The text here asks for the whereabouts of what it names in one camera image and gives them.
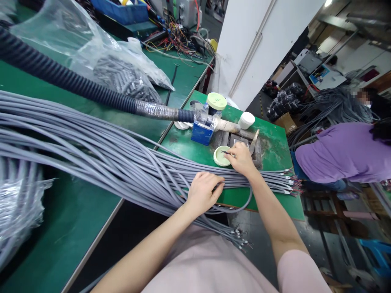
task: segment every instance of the green workbench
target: green workbench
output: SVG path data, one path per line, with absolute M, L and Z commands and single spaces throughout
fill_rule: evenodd
M 34 14 L 18 6 L 21 20 Z M 170 79 L 175 63 L 181 64 L 174 82 L 176 91 L 171 93 L 169 106 L 183 107 L 205 75 L 206 65 L 192 64 L 190 67 L 158 53 L 145 53 Z M 156 89 L 164 102 L 168 91 Z M 98 105 L 2 61 L 0 90 L 61 103 L 141 133 L 156 142 L 170 125 L 169 121 L 152 120 Z M 118 196 L 61 171 L 48 169 L 45 176 L 57 179 L 45 192 L 44 221 L 33 230 L 31 238 L 1 273 L 0 292 L 45 293 L 61 292 L 64 287 L 68 289 L 121 206 Z
M 190 109 L 190 101 L 192 100 L 205 103 L 206 95 L 194 91 L 187 101 L 185 109 Z M 222 112 L 222 119 L 237 123 L 242 113 L 242 111 L 234 107 L 227 106 Z M 265 120 L 255 118 L 255 123 L 248 130 L 255 133 L 257 129 L 259 129 L 259 137 L 261 138 L 263 170 L 275 171 L 292 167 L 285 129 Z M 204 146 L 192 141 L 190 138 L 191 129 L 179 130 L 176 127 L 171 127 L 162 141 L 162 145 L 198 163 L 218 167 L 213 160 L 215 149 L 211 146 L 212 144 Z M 226 189 L 217 202 L 225 206 L 241 207 L 246 203 L 249 191 L 249 188 Z M 292 197 L 282 193 L 275 193 L 275 195 L 291 218 L 304 220 L 300 197 Z M 254 197 L 251 199 L 247 209 L 258 210 Z

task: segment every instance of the white jar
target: white jar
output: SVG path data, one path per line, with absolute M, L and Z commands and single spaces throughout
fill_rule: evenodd
M 239 119 L 239 126 L 242 129 L 248 129 L 255 122 L 255 117 L 250 112 L 243 112 Z

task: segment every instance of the right hand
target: right hand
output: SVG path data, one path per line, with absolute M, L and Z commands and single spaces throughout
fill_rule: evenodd
M 235 155 L 225 154 L 224 157 L 231 163 L 232 167 L 239 173 L 248 177 L 251 174 L 259 173 L 254 166 L 253 159 L 250 155 L 250 150 L 244 142 L 237 142 L 227 150 L 228 153 Z

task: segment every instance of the worker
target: worker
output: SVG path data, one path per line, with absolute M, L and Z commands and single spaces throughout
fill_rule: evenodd
M 255 168 L 247 146 L 237 142 L 228 152 L 232 155 L 226 158 L 253 188 L 272 243 L 280 292 L 331 292 L 292 220 Z M 223 187 L 224 178 L 197 173 L 186 203 L 125 255 L 92 293 L 277 293 L 231 242 L 191 225 L 216 203 Z
M 378 95 L 378 90 L 373 87 L 365 87 L 355 93 L 357 99 L 363 105 L 371 108 L 372 113 L 384 119 L 391 117 L 391 102 L 389 99 Z
M 375 125 L 340 123 L 292 153 L 294 171 L 310 190 L 349 191 L 344 179 L 371 183 L 391 178 L 391 118 Z

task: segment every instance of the black corrugated hose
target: black corrugated hose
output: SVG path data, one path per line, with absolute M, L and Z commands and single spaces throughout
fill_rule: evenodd
M 0 27 L 0 58 L 24 72 L 99 104 L 154 119 L 194 121 L 194 111 L 135 100 L 82 77 L 24 43 L 3 27 Z

